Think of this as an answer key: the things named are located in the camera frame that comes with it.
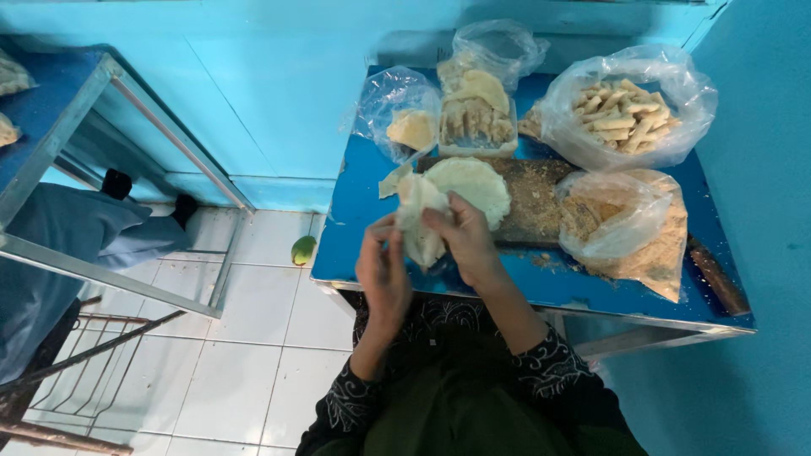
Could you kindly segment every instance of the table surface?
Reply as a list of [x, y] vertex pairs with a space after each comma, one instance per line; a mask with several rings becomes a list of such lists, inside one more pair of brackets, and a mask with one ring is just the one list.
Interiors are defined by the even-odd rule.
[[0, 97], [0, 112], [23, 131], [16, 143], [0, 148], [0, 193], [32, 157], [103, 57], [98, 51], [14, 56], [39, 85]]
[[[371, 67], [369, 74], [384, 67]], [[437, 87], [436, 70], [419, 69]], [[533, 74], [523, 78], [515, 98], [518, 118], [542, 97], [555, 75]], [[516, 158], [558, 158], [560, 155], [545, 144], [519, 137]], [[312, 278], [332, 282], [357, 282], [354, 264], [363, 239], [363, 230], [385, 214], [397, 209], [398, 198], [378, 199], [377, 183], [397, 166], [375, 144], [359, 136], [350, 136], [344, 154], [344, 165], [333, 192], [333, 202], [325, 222], [313, 265]], [[732, 259], [727, 238], [707, 187], [701, 163], [693, 150], [678, 166], [662, 169], [681, 185], [684, 204], [688, 210], [690, 233], [702, 241], [715, 255], [730, 279], [740, 286], [740, 277]], [[544, 267], [536, 265], [542, 253], [551, 259]], [[678, 303], [655, 294], [640, 282], [619, 280], [608, 282], [570, 265], [576, 262], [560, 249], [501, 249], [500, 258], [510, 276], [532, 303], [549, 307], [574, 307], [591, 312], [606, 312], [626, 316], [646, 316], [657, 320], [689, 323], [709, 323], [740, 329], [753, 329], [754, 317], [729, 316], [715, 297], [701, 272], [685, 256], [682, 268], [681, 292]], [[408, 261], [409, 274], [415, 290], [433, 293], [474, 295], [459, 277], [453, 260], [444, 257], [428, 275]]]

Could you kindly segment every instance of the blue cloth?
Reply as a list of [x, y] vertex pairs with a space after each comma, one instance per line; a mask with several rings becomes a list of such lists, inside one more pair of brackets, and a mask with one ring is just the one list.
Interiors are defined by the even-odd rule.
[[[107, 269], [189, 248], [172, 217], [98, 191], [40, 183], [6, 232]], [[0, 258], [0, 384], [14, 380], [83, 282]]]

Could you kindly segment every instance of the black shoe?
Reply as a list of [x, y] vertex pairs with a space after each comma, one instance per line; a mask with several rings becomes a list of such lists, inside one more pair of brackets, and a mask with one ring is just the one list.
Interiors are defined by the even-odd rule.
[[197, 201], [189, 195], [179, 195], [174, 202], [174, 212], [171, 217], [178, 222], [183, 231], [186, 230], [186, 222], [195, 211], [197, 211]]
[[107, 174], [104, 176], [104, 182], [101, 183], [102, 193], [106, 193], [116, 200], [124, 201], [124, 198], [127, 198], [127, 195], [130, 194], [130, 190], [132, 190], [132, 179], [130, 176], [116, 171], [113, 168], [107, 170]]

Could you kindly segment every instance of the blue painted wall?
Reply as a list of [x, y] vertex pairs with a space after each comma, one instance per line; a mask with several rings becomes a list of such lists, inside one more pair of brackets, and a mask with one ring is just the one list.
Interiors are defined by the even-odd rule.
[[693, 52], [720, 93], [696, 149], [759, 332], [603, 361], [650, 454], [811, 454], [810, 24], [805, 0], [740, 0]]
[[[323, 212], [348, 135], [338, 125], [358, 98], [367, 64], [433, 67], [438, 55], [450, 55], [455, 28], [494, 18], [520, 20], [552, 42], [544, 72], [640, 42], [692, 49], [722, 8], [708, 3], [3, 3], [0, 32], [17, 35], [29, 50], [112, 45], [227, 173], [246, 176], [234, 181], [254, 205]], [[181, 173], [173, 179], [195, 172], [115, 95], [97, 110], [156, 162]]]

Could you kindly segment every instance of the green fruit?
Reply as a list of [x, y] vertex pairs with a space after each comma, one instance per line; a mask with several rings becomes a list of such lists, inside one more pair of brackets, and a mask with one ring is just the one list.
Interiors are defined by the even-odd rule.
[[304, 266], [312, 258], [312, 251], [315, 249], [315, 238], [304, 236], [293, 244], [290, 250], [290, 259], [296, 266]]

